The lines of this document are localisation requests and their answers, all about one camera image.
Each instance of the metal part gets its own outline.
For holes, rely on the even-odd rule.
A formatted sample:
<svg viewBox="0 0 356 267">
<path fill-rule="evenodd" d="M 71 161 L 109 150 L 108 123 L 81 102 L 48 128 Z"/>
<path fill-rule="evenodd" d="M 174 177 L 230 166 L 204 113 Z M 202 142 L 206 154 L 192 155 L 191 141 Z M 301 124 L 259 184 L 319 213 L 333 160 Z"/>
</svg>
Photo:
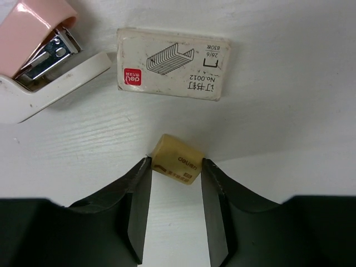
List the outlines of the metal part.
<svg viewBox="0 0 356 267">
<path fill-rule="evenodd" d="M 21 68 L 16 80 L 28 87 L 60 63 L 81 51 L 81 47 L 67 29 L 55 29 L 55 36 L 34 53 Z"/>
<path fill-rule="evenodd" d="M 356 266 L 356 197 L 296 196 L 279 205 L 207 159 L 201 183 L 212 267 Z"/>
<path fill-rule="evenodd" d="M 70 207 L 0 200 L 0 266 L 137 267 L 149 210 L 151 159 Z"/>
</svg>

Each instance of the yellow eraser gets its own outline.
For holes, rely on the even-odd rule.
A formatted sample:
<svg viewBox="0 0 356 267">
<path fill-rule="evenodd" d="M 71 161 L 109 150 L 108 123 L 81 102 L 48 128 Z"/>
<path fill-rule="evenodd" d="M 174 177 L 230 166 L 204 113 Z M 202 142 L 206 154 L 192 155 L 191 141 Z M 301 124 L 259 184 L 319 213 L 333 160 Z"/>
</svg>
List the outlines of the yellow eraser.
<svg viewBox="0 0 356 267">
<path fill-rule="evenodd" d="M 204 154 L 173 136 L 164 134 L 152 153 L 154 171 L 191 185 L 201 172 Z"/>
</svg>

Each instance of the deli logo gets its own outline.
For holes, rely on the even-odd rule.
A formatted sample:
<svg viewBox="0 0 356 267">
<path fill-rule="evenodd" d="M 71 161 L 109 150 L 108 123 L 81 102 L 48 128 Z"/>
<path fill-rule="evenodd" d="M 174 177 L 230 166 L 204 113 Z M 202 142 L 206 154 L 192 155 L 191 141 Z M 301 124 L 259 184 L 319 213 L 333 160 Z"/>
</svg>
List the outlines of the deli logo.
<svg viewBox="0 0 356 267">
<path fill-rule="evenodd" d="M 179 157 L 178 160 L 181 161 L 182 163 L 184 163 L 185 165 L 191 167 L 193 170 L 196 170 L 196 169 L 197 169 L 197 167 L 196 167 L 193 163 L 191 163 L 190 161 L 187 161 L 187 160 L 186 160 L 185 158 L 183 158 L 183 157 Z"/>
<path fill-rule="evenodd" d="M 126 85 L 140 86 L 142 84 L 142 71 L 136 68 L 126 68 L 123 71 Z"/>
</svg>

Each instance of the white box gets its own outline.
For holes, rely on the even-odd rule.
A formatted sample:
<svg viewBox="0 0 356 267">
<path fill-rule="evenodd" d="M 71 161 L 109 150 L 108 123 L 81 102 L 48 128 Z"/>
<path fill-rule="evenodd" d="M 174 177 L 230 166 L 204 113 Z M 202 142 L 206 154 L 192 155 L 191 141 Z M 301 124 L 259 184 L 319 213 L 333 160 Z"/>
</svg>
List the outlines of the white box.
<svg viewBox="0 0 356 267">
<path fill-rule="evenodd" d="M 224 39 L 117 31 L 119 90 L 218 101 L 230 54 Z"/>
</svg>

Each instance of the tabletop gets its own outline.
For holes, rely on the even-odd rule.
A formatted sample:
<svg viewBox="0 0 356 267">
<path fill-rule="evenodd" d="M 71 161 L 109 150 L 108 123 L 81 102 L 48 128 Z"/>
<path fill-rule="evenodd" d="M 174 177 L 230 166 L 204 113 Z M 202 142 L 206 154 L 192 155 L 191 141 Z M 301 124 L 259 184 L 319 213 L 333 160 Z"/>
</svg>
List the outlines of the tabletop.
<svg viewBox="0 0 356 267">
<path fill-rule="evenodd" d="M 356 191 L 355 0 L 68 0 L 72 34 L 111 69 L 18 125 L 0 125 L 0 197 L 70 205 L 126 173 L 162 134 L 268 199 Z M 0 21 L 15 0 L 0 0 Z M 231 41 L 219 102 L 117 89 L 118 28 Z M 200 179 L 153 174 L 143 267 L 209 266 Z"/>
</svg>

